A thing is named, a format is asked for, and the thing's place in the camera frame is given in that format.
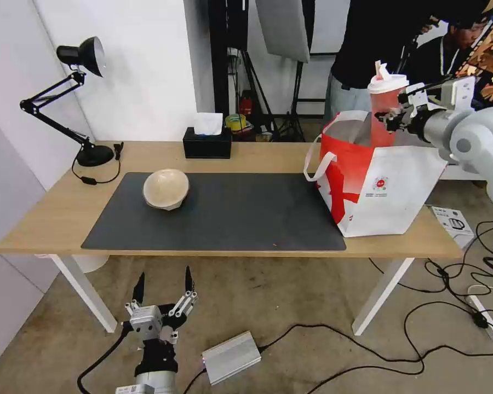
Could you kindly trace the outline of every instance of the beige bowl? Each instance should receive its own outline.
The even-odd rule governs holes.
[[[188,177],[184,172],[160,170],[146,179],[142,194],[148,205],[171,211],[181,206],[189,186]]]

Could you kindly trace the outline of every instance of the robotic hand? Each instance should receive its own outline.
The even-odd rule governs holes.
[[[440,156],[455,160],[464,170],[481,174],[493,201],[493,107],[471,108],[475,77],[442,84],[442,100],[429,102],[431,85],[409,86],[399,95],[401,109],[375,116],[388,131],[407,131],[439,148]]]
[[[135,368],[135,385],[118,387],[116,394],[175,394],[174,345],[177,329],[187,320],[197,301],[197,292],[186,267],[185,294],[174,304],[141,306],[144,298],[144,273],[133,290],[133,300],[125,307],[129,324],[144,344],[141,363]]]

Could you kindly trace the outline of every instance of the table leg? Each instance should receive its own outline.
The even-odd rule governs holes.
[[[380,278],[378,285],[372,291],[369,299],[354,320],[354,323],[352,323],[354,335],[363,334],[372,318],[379,311],[413,261],[414,257],[409,257],[407,259],[393,260],[389,264],[389,267]]]
[[[115,332],[117,321],[110,310],[97,294],[88,278],[84,275],[77,262],[71,256],[50,254],[49,257],[55,262],[71,286],[93,312],[95,317],[109,333]]]

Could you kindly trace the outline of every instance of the shopping bag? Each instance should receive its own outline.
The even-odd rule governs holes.
[[[344,237],[404,234],[447,165],[436,148],[373,148],[336,138],[369,128],[369,116],[366,111],[339,113],[305,157],[303,174],[316,182]],[[320,138],[320,164],[310,176],[308,166]]]

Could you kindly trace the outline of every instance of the lamp shade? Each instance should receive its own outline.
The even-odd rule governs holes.
[[[84,66],[99,77],[102,77],[106,67],[104,49],[98,37],[90,37],[78,47],[61,45],[56,49],[56,55],[62,63],[68,66]]]

